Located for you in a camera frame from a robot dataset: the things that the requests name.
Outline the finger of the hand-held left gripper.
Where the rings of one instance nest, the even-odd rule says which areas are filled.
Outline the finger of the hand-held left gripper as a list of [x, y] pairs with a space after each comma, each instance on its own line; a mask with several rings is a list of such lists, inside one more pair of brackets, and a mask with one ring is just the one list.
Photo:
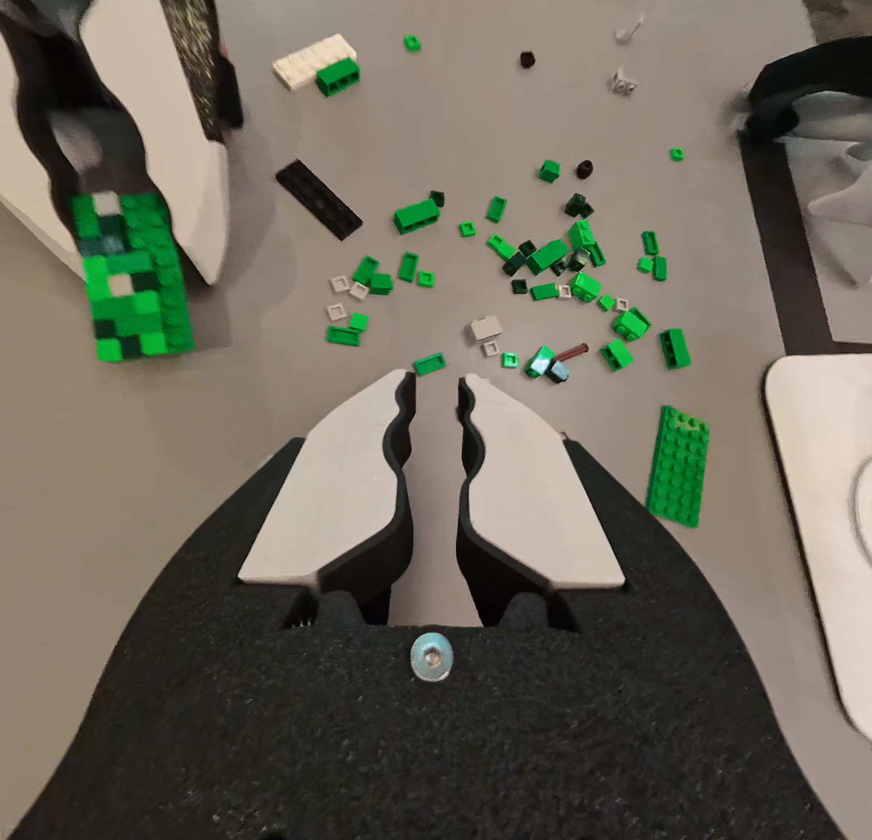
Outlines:
[[79, 176], [52, 129], [86, 101], [86, 0], [2, 0], [2, 204], [83, 276], [70, 199]]
[[221, 277], [229, 242], [230, 175], [225, 138], [208, 140], [159, 0], [86, 0], [84, 53], [105, 104], [68, 120], [68, 158], [84, 192], [154, 188], [176, 244], [203, 283]]

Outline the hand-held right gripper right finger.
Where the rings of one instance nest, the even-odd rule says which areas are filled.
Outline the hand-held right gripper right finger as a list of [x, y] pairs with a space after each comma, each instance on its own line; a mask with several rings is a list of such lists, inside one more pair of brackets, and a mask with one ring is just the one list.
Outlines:
[[571, 628], [565, 597], [618, 592], [626, 575], [566, 441], [490, 380], [459, 381], [461, 486], [457, 564], [481, 624], [511, 602], [543, 600], [546, 620]]

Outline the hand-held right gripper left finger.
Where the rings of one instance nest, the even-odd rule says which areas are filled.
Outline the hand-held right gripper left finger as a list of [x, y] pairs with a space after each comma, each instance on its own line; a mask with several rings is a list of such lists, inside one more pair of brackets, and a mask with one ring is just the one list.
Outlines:
[[368, 623], [385, 625], [413, 549], [403, 467], [415, 413], [416, 376], [395, 369], [325, 416], [302, 441], [241, 582], [346, 592]]

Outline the green checkered lego assembly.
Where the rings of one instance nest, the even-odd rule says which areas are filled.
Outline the green checkered lego assembly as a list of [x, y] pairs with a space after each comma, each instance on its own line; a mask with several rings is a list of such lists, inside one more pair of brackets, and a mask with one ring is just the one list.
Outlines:
[[71, 216], [98, 360], [193, 352], [182, 259], [162, 196], [78, 194]]

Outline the white lego plate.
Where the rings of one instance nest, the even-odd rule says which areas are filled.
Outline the white lego plate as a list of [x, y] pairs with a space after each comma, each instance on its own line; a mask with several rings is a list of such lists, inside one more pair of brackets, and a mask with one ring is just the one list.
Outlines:
[[293, 92], [313, 83], [318, 71], [344, 59], [357, 61], [357, 51], [343, 35], [335, 34], [277, 59], [272, 63], [272, 72]]

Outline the large green lego plate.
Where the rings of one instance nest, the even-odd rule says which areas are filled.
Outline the large green lego plate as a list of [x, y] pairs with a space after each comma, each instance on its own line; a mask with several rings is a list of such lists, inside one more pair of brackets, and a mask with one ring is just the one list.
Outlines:
[[710, 442], [708, 421], [664, 405], [653, 451], [645, 506], [687, 528], [699, 527]]

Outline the black lego plate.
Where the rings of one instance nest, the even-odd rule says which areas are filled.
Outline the black lego plate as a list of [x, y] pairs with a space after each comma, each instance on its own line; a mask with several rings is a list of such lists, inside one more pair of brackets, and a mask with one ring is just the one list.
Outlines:
[[337, 239], [342, 241], [362, 227], [363, 220], [301, 160], [278, 170], [275, 178]]

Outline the small grey lego tiles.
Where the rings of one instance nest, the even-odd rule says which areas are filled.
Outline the small grey lego tiles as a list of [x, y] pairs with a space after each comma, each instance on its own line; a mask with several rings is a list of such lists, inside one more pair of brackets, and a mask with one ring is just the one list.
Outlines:
[[[363, 301], [369, 294], [386, 294], [389, 293], [391, 287], [378, 289], [376, 287], [376, 279], [373, 278], [368, 286], [356, 281], [349, 282], [347, 276], [338, 276], [332, 278], [330, 285], [334, 293], [347, 294], [358, 301]], [[548, 283], [537, 286], [528, 286], [524, 280], [516, 280], [512, 284], [515, 294], [528, 293], [534, 301], [547, 301], [557, 299], [566, 301], [570, 298], [576, 298], [584, 303], [596, 303], [602, 311], [614, 311], [622, 313], [630, 310], [630, 304], [627, 299], [616, 298], [606, 292], [601, 292], [600, 281], [591, 278], [584, 272], [579, 272], [569, 283]], [[328, 313], [332, 317], [342, 319], [345, 314], [340, 309], [340, 306], [331, 306], [328, 308]], [[490, 346], [490, 340], [483, 343]]]

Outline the scattered green lego pieces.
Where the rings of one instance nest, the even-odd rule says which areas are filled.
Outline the scattered green lego pieces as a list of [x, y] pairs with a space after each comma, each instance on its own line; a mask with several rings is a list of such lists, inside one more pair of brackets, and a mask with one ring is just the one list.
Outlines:
[[[357, 62], [352, 59], [344, 59], [328, 68], [322, 69], [317, 72], [315, 77], [318, 88], [325, 96], [332, 96], [352, 85], [356, 85], [359, 80], [360, 68]], [[552, 183], [559, 178], [560, 171], [559, 163], [555, 160], [546, 159], [540, 168], [539, 179], [543, 182]], [[488, 206], [487, 220], [495, 224], [498, 223], [502, 219], [505, 204], [506, 202], [501, 196], [495, 196]], [[416, 232], [421, 228], [436, 223], [441, 216], [441, 207], [442, 203], [431, 196], [426, 200], [399, 208], [394, 214], [393, 223], [401, 235]], [[574, 194], [566, 206], [566, 213], [575, 219], [568, 235], [573, 255], [581, 252], [583, 254], [582, 258], [592, 267], [603, 266], [606, 259], [588, 221], [588, 217], [593, 213], [590, 203], [587, 202], [582, 194]], [[464, 221], [459, 224], [459, 231], [463, 237], [471, 237], [476, 234], [477, 230], [473, 222]], [[667, 271], [666, 257], [656, 253], [658, 247], [656, 233], [644, 231], [642, 232], [642, 240], [644, 256], [640, 259], [639, 269], [651, 272], [653, 279], [665, 280]], [[515, 267], [517, 264], [515, 262], [516, 259], [519, 259], [522, 266], [528, 267], [535, 274], [542, 273], [549, 268], [557, 273], [557, 271], [565, 270], [564, 266], [569, 267], [570, 265], [579, 273], [584, 272], [583, 268], [586, 267], [580, 259], [578, 261], [572, 259], [572, 261], [567, 260], [567, 262], [564, 262], [564, 259], [570, 254], [570, 245], [562, 238], [554, 239], [541, 248], [530, 246], [525, 242], [524, 245], [516, 249], [505, 238], [493, 233], [486, 243], [489, 248], [507, 263], [509, 271], [517, 270]], [[628, 344], [641, 339], [650, 329], [650, 321], [635, 307], [631, 307], [630, 310], [618, 314], [613, 324], [613, 330], [618, 340], [608, 344], [601, 350], [601, 354], [613, 371], [622, 369], [633, 361]], [[671, 328], [664, 330], [659, 334], [659, 341], [668, 369], [685, 368], [692, 364], [692, 358], [682, 329]]]

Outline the white rounded board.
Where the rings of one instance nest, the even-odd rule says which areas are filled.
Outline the white rounded board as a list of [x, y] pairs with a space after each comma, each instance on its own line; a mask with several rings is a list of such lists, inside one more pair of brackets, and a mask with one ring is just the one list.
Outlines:
[[871, 355], [785, 356], [764, 396], [844, 711], [871, 736]]

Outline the black and white object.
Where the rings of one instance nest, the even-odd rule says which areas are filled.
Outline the black and white object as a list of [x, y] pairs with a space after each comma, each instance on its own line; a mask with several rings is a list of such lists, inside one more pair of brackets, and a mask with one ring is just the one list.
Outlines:
[[738, 138], [779, 148], [817, 257], [870, 289], [870, 35], [770, 62], [744, 95]]

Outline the brown handled lego pickaxe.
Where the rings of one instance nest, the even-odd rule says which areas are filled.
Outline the brown handled lego pickaxe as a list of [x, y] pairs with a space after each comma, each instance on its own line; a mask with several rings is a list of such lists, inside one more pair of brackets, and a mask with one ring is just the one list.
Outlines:
[[524, 374], [531, 379], [538, 379], [544, 376], [555, 384], [563, 383], [570, 376], [567, 361], [577, 356], [585, 355], [589, 351], [590, 348], [586, 343], [574, 346], [561, 353], [555, 353], [549, 346], [540, 346], [524, 367]]

